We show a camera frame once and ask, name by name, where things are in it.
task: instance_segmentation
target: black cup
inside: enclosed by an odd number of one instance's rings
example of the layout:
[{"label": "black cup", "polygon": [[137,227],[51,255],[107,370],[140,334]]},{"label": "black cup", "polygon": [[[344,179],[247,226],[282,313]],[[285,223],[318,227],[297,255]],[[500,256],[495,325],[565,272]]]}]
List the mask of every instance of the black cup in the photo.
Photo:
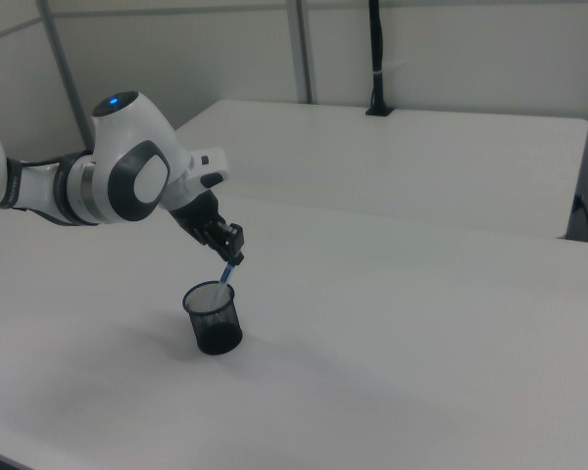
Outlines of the black cup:
[{"label": "black cup", "polygon": [[189,313],[198,349],[203,353],[228,353],[242,341],[234,297],[233,288],[228,284],[223,287],[218,281],[203,282],[185,294],[183,308]]}]

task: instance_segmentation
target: white table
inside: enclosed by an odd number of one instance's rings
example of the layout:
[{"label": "white table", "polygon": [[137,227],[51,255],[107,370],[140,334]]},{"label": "white table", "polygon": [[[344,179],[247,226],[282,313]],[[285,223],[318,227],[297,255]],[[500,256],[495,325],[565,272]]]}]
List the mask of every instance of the white table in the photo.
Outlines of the white table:
[{"label": "white table", "polygon": [[0,454],[43,470],[588,469],[588,245],[220,196],[223,268],[164,211],[0,211]]},{"label": "white table", "polygon": [[224,147],[224,192],[558,238],[588,122],[555,117],[220,101],[178,135]]}]

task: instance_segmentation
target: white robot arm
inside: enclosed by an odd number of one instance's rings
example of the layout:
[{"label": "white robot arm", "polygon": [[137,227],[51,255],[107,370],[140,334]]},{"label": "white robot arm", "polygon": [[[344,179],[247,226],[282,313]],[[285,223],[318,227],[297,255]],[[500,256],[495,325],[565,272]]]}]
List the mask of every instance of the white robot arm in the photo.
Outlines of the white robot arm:
[{"label": "white robot arm", "polygon": [[93,111],[93,152],[35,164],[7,159],[0,143],[0,209],[33,211],[59,225],[136,221],[156,206],[232,264],[242,227],[227,225],[211,188],[228,178],[222,149],[188,151],[144,95],[103,100]]}]

